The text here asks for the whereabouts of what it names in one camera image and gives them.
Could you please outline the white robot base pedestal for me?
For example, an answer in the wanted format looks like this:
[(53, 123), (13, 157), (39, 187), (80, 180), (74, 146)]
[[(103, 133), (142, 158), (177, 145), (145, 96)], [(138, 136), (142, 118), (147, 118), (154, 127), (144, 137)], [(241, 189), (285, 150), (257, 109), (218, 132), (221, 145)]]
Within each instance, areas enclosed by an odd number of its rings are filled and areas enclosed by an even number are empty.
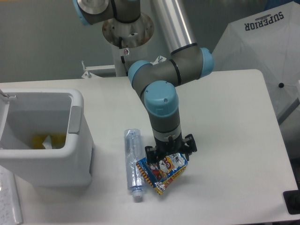
[(106, 20), (102, 32), (112, 48), (116, 75), (127, 76), (133, 63), (147, 59), (154, 23), (148, 15), (141, 13), (133, 23), (121, 23), (114, 18)]

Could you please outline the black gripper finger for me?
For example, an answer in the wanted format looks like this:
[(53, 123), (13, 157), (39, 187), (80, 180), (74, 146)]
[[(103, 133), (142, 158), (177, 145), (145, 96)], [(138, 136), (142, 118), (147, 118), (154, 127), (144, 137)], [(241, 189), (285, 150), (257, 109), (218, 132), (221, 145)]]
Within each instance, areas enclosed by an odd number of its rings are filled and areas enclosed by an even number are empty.
[(185, 138), (183, 139), (183, 143), (183, 154), (185, 155), (186, 160), (189, 161), (189, 156), (192, 155), (193, 152), (196, 152), (196, 142), (193, 135), (188, 134), (187, 136), (185, 136)]
[(146, 152), (147, 164), (148, 165), (157, 164), (158, 156), (157, 156), (156, 147), (146, 146), (145, 152)]

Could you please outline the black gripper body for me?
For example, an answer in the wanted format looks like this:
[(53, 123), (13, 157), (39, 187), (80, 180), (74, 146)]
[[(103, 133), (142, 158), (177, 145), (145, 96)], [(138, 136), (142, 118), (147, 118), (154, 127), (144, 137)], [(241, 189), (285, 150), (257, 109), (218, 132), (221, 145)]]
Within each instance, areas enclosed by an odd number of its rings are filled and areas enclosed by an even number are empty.
[(159, 162), (166, 156), (181, 153), (185, 154), (185, 143), (183, 142), (182, 134), (175, 139), (170, 139), (167, 142), (160, 141), (155, 137), (156, 142), (156, 156), (155, 161)]

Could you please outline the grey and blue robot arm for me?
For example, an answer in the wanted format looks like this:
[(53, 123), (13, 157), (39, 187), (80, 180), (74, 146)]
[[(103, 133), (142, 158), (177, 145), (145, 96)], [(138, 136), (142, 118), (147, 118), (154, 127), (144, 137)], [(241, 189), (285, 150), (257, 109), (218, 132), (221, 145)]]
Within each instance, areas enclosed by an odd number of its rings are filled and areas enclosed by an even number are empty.
[(193, 136), (182, 136), (176, 87), (209, 75), (214, 59), (208, 49), (198, 46), (183, 1), (152, 3), (171, 55), (158, 64), (128, 59), (134, 48), (151, 39), (154, 31), (138, 0), (75, 0), (73, 4), (83, 24), (103, 23), (104, 37), (117, 47), (124, 74), (148, 112), (156, 143), (155, 147), (145, 147), (148, 164), (158, 164), (171, 154), (188, 157), (196, 152)]

